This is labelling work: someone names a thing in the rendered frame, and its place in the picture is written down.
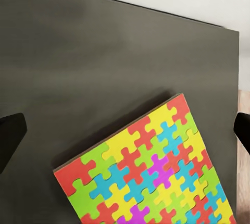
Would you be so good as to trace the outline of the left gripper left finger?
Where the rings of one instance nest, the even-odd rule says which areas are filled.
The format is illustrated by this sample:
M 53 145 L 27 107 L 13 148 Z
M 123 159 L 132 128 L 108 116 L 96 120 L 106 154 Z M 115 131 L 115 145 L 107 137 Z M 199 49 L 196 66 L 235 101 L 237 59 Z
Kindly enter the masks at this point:
M 0 118 L 0 175 L 27 133 L 23 113 Z

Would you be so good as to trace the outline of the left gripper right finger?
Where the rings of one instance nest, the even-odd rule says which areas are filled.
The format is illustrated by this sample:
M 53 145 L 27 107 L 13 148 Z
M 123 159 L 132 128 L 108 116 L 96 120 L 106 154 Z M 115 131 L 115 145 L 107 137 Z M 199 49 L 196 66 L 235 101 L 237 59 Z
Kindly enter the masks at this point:
M 238 112 L 233 131 L 250 154 L 250 115 Z

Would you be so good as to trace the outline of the jigsaw puzzle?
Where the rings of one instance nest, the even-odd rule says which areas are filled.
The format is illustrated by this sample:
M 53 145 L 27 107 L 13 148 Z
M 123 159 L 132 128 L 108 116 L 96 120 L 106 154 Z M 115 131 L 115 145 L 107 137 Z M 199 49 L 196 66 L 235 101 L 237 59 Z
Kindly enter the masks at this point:
M 183 93 L 53 173 L 82 224 L 236 224 Z

